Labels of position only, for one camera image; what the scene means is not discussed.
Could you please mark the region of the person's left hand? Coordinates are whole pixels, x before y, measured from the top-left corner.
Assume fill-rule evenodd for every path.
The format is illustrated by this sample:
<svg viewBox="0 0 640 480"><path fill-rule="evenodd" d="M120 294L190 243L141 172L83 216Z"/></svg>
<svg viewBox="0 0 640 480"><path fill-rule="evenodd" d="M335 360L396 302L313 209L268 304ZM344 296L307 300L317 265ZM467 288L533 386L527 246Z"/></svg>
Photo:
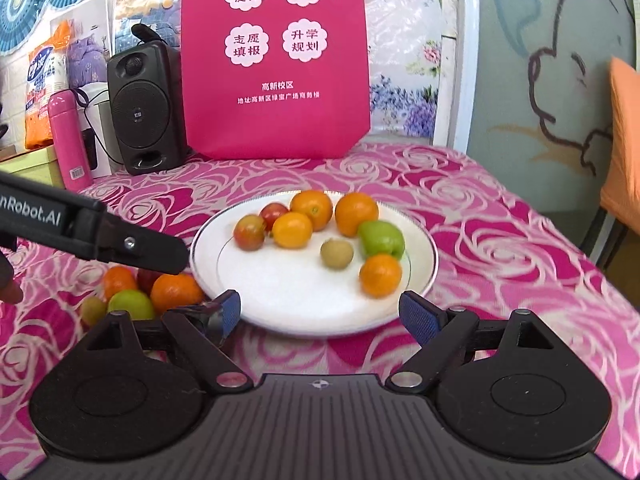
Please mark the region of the person's left hand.
<svg viewBox="0 0 640 480"><path fill-rule="evenodd" d="M19 304L24 297L21 286L14 278L14 269L5 255L0 254L0 300L7 304Z"/></svg>

